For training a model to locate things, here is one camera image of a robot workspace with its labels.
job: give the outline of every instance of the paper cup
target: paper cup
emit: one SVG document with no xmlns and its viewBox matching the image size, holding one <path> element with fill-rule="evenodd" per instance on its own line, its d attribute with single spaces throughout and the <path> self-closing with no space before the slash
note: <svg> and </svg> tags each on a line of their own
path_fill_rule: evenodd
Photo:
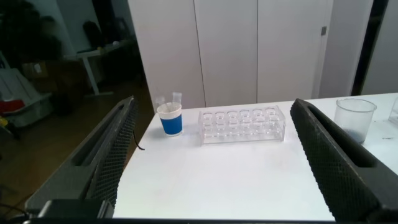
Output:
<svg viewBox="0 0 398 224">
<path fill-rule="evenodd" d="M 171 103 L 167 103 L 169 108 L 172 107 Z M 182 110 L 181 105 L 178 109 L 172 112 L 168 112 L 166 104 L 157 108 L 160 120 L 163 125 L 164 132 L 167 136 L 178 136 L 182 132 Z"/>
</svg>

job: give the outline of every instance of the floor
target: floor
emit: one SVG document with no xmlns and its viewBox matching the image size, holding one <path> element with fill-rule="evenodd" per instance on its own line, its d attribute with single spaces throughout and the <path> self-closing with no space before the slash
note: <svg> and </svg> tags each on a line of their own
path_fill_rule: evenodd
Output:
<svg viewBox="0 0 398 224">
<path fill-rule="evenodd" d="M 125 82 L 100 90 L 113 91 L 114 94 L 85 98 L 68 116 L 51 114 L 22 129 L 20 141 L 0 133 L 0 187 L 3 188 L 0 203 L 24 209 L 24 202 L 29 196 L 61 165 L 110 109 L 131 95 L 139 102 L 135 134 L 138 141 L 141 139 L 154 115 L 146 83 L 137 85 Z M 126 161 L 135 148 L 132 142 Z M 0 207 L 0 217 L 4 215 L 11 217 L 17 215 L 17 212 Z"/>
</svg>

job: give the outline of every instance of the wire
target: wire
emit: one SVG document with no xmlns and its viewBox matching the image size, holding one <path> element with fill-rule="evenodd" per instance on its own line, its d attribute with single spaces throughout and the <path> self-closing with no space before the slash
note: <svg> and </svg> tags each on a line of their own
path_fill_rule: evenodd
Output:
<svg viewBox="0 0 398 224">
<path fill-rule="evenodd" d="M 13 205 L 13 207 L 18 207 L 18 205 L 20 203 L 22 203 L 23 201 L 25 201 L 26 199 L 28 199 L 30 196 L 32 196 L 33 193 L 30 193 L 29 195 L 26 195 L 25 197 L 23 197 L 22 199 L 20 199 L 15 205 Z M 6 215 L 8 215 L 11 211 L 13 211 L 12 208 L 10 208 L 8 211 L 5 212 L 5 214 L 2 217 L 5 217 Z"/>
<path fill-rule="evenodd" d="M 27 214 L 27 212 L 23 211 L 23 210 L 20 209 L 20 208 L 17 208 L 17 207 L 11 206 L 11 205 L 6 205 L 6 204 L 3 204 L 3 203 L 0 203 L 0 207 L 10 208 L 11 210 L 15 210 L 15 211 L 18 211 L 18 212 L 23 213 L 23 214 L 25 215 L 26 218 L 29 217 L 29 215 Z"/>
<path fill-rule="evenodd" d="M 136 143 L 136 146 L 141 149 L 141 150 L 145 150 L 144 148 L 139 147 L 138 143 L 137 143 L 137 139 L 136 139 L 136 134 L 134 133 L 134 131 L 132 131 L 132 138 L 134 139 L 134 143 Z"/>
</svg>

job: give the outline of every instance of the white cabinet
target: white cabinet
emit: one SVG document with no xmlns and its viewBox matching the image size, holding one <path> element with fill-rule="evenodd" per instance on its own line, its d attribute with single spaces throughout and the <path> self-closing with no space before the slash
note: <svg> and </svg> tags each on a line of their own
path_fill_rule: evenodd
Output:
<svg viewBox="0 0 398 224">
<path fill-rule="evenodd" d="M 150 97 L 183 93 L 184 108 L 205 107 L 193 1 L 129 0 Z"/>
<path fill-rule="evenodd" d="M 319 89 L 328 0 L 258 0 L 257 102 L 311 99 Z"/>
<path fill-rule="evenodd" d="M 257 101 L 257 0 L 194 0 L 206 106 Z"/>
<path fill-rule="evenodd" d="M 333 0 L 129 0 L 152 102 L 317 98 Z"/>
</svg>

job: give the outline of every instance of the white table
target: white table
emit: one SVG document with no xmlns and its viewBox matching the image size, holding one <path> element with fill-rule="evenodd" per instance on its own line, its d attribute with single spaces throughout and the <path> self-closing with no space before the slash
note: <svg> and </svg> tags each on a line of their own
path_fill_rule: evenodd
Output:
<svg viewBox="0 0 398 224">
<path fill-rule="evenodd" d="M 111 95 L 113 94 L 113 92 L 103 92 L 100 93 L 98 86 L 97 86 L 97 82 L 95 81 L 94 75 L 93 75 L 93 71 L 91 69 L 90 66 L 90 62 L 88 61 L 89 57 L 94 57 L 94 56 L 100 56 L 100 55 L 104 55 L 106 53 L 109 53 L 113 50 L 116 50 L 124 45 L 126 45 L 127 43 L 130 43 L 129 40 L 122 40 L 119 44 L 113 45 L 113 44 L 107 44 L 105 45 L 103 48 L 97 49 L 97 50 L 92 50 L 89 52 L 82 52 L 82 53 L 77 53 L 75 55 L 65 55 L 64 58 L 65 59 L 69 59 L 69 60 L 77 60 L 79 58 L 81 58 L 83 60 L 83 63 L 85 65 L 86 71 L 87 71 L 87 75 L 88 75 L 88 79 L 91 83 L 91 86 L 93 87 L 93 91 L 94 91 L 94 95 L 95 96 L 100 96 L 100 95 Z"/>
<path fill-rule="evenodd" d="M 387 121 L 398 93 L 359 96 L 377 104 L 363 146 L 398 173 L 398 126 Z M 333 119 L 338 98 L 309 100 Z M 129 161 L 114 217 L 334 220 L 297 137 L 293 101 L 183 110 L 184 133 L 165 136 L 156 114 Z M 199 111 L 278 105 L 284 142 L 200 146 Z"/>
</svg>

